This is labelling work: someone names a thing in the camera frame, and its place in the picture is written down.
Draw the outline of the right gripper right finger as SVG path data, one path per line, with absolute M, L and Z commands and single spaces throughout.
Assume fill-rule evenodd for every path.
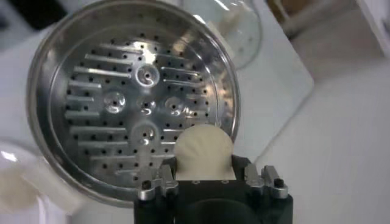
M 233 155 L 232 167 L 237 180 L 244 180 L 252 192 L 274 199 L 288 198 L 288 186 L 274 166 L 265 165 L 258 172 L 248 158 Z

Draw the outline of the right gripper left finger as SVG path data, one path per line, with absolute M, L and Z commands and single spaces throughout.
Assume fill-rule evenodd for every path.
M 164 159 L 155 175 L 150 167 L 143 167 L 138 173 L 137 199 L 152 201 L 160 191 L 162 197 L 176 198 L 179 193 L 179 182 L 176 180 L 177 160 L 175 157 Z

